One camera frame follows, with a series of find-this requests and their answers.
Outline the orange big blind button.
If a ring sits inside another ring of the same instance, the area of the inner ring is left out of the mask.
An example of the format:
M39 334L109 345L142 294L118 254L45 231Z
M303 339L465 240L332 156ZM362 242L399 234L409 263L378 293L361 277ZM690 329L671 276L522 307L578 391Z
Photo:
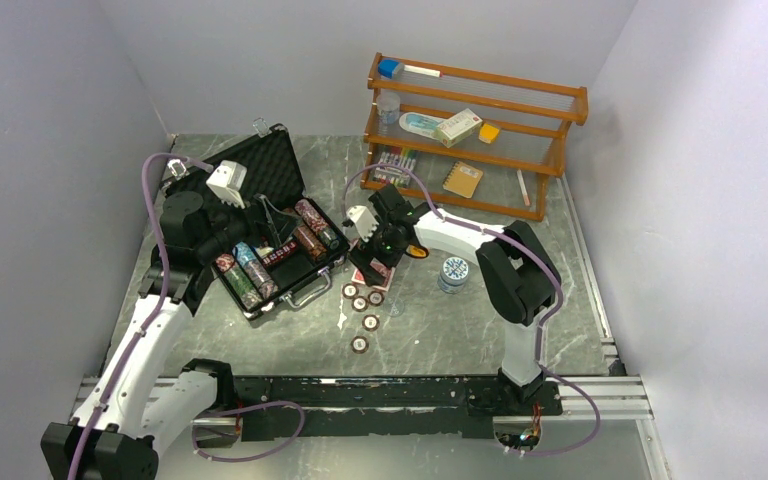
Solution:
M409 244L405 250L405 254L414 259L425 259L429 255L429 251L425 247Z

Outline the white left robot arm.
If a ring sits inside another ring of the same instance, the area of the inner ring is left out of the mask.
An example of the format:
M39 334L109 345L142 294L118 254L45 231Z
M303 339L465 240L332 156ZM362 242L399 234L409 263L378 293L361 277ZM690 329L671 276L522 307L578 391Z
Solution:
M296 412L294 431L271 454L309 431L307 413L297 402L241 402L231 367L221 361L190 361L166 393L150 399L172 347L197 313L216 260L244 231L234 224L213 229L205 199L195 192L167 197L150 221L158 258L143 277L124 337L70 420L50 423L41 438L54 479L153 479L163 454L199 417L240 422L260 410Z

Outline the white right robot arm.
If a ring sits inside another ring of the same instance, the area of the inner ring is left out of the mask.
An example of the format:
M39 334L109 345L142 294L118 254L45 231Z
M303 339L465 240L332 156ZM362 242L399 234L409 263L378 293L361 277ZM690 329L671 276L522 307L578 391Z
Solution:
M545 376L543 327L559 311L563 291L557 268L528 224L475 223L431 201L413 205L393 185L375 191L367 204L347 208L343 223L357 232L349 260L368 286L386 281L375 262L391 269L405 256L431 250L476 265L493 308L507 323L500 370L508 381L499 389L500 402L513 414L536 403L534 383Z

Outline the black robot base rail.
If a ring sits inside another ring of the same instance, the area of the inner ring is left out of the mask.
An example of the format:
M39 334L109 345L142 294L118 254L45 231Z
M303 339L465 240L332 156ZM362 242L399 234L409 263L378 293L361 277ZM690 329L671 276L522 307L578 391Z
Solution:
M519 388L499 374L378 377L237 376L242 438L458 434L491 439L495 422L563 412L557 383Z

